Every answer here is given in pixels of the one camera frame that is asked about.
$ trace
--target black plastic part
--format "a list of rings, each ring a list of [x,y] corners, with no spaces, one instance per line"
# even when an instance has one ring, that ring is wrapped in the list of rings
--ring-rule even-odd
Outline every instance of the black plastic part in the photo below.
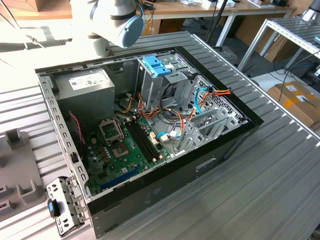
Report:
[[[219,50],[219,52],[222,52],[222,46],[213,46],[212,47],[214,50]]]
[[[212,84],[210,84],[210,86],[208,87],[208,92],[210,94],[212,94],[214,92],[214,86]]]
[[[48,209],[49,209],[49,212],[50,212],[50,216],[52,218],[56,218],[56,217],[60,216],[60,209],[59,209],[57,200],[49,199],[48,202],[47,202],[47,205],[48,205]]]
[[[152,3],[145,2],[142,7],[150,11],[154,10],[154,5]]]
[[[72,163],[76,164],[77,162],[79,162],[79,159],[78,159],[77,154],[75,152],[72,152],[70,154],[70,157],[71,157]]]

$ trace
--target connector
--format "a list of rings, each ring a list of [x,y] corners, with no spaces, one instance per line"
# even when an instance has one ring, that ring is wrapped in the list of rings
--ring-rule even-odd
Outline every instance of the connector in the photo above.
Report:
[[[208,93],[212,94],[214,92],[214,86],[212,84],[210,84],[208,86]]]
[[[129,92],[126,92],[125,95],[126,95],[128,98],[131,98],[131,97],[132,97],[132,94],[129,93]]]
[[[153,143],[153,145],[157,145],[159,143],[155,138],[152,138],[151,142]]]
[[[153,131],[150,132],[149,136],[150,136],[151,139],[155,139],[156,138],[156,134]]]
[[[162,135],[162,136],[160,137],[160,140],[161,140],[163,143],[165,143],[165,142],[169,141],[169,138],[168,138],[167,134],[164,134],[164,135]]]

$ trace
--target metal bracket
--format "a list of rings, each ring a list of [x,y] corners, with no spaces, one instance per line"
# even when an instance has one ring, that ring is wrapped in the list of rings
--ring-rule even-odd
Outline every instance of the metal bracket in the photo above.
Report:
[[[85,223],[87,206],[83,204],[83,195],[78,186],[74,186],[75,177],[58,177],[47,187],[48,208],[55,219],[59,235],[64,237]]]

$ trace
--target blue latch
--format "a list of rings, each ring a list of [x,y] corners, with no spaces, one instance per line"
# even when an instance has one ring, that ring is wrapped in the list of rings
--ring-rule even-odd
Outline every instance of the blue latch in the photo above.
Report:
[[[167,69],[163,63],[155,56],[145,56],[143,58],[145,65],[153,71],[153,74],[158,76],[163,76],[171,73],[170,69]]]

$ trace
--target aluminum table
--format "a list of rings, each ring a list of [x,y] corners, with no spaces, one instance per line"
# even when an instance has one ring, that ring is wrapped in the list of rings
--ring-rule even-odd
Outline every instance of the aluminum table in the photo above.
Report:
[[[319,137],[196,35],[175,32],[141,37],[131,48],[113,46],[112,51],[119,55],[170,46],[185,47],[264,124],[228,161],[102,239],[307,239],[320,223]],[[0,135],[12,128],[28,132],[43,185],[68,175],[34,83],[0,94]],[[59,239],[46,202],[0,222],[0,239],[29,238]],[[65,239],[94,239],[94,233],[86,222]]]
[[[296,58],[303,50],[306,50],[310,54],[314,54],[317,58],[320,58],[320,44],[314,41],[316,36],[320,36],[320,19],[317,21],[316,24],[310,24],[303,21],[298,16],[289,18],[272,18],[266,19],[264,21],[257,35],[252,41],[249,49],[244,55],[241,63],[239,64],[238,69],[240,71],[242,71],[246,66],[249,58],[256,49],[259,41],[263,37],[268,27],[273,29],[274,33],[272,34],[272,36],[266,43],[265,47],[261,51],[261,56],[264,56],[267,53],[277,36],[282,35],[300,47],[297,53],[287,64],[287,68],[289,68],[292,65],[292,63],[296,60]]]

